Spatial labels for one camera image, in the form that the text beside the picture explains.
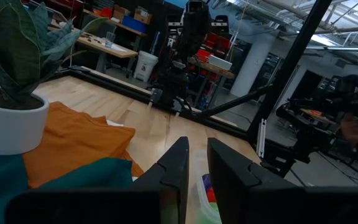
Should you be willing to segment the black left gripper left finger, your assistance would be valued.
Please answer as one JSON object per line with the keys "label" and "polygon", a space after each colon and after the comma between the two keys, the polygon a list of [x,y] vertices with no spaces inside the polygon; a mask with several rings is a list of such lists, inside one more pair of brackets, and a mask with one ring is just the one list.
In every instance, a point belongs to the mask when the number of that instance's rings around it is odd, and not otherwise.
{"label": "black left gripper left finger", "polygon": [[180,137],[136,180],[131,162],[101,159],[20,194],[5,223],[185,223],[189,142]]}

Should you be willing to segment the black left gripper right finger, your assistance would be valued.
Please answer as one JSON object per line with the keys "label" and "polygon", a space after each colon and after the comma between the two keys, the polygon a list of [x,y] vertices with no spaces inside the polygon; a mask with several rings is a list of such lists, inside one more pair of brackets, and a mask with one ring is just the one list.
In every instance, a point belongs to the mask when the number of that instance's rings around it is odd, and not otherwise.
{"label": "black left gripper right finger", "polygon": [[358,187],[299,187],[216,138],[207,155],[222,223],[358,223]]}

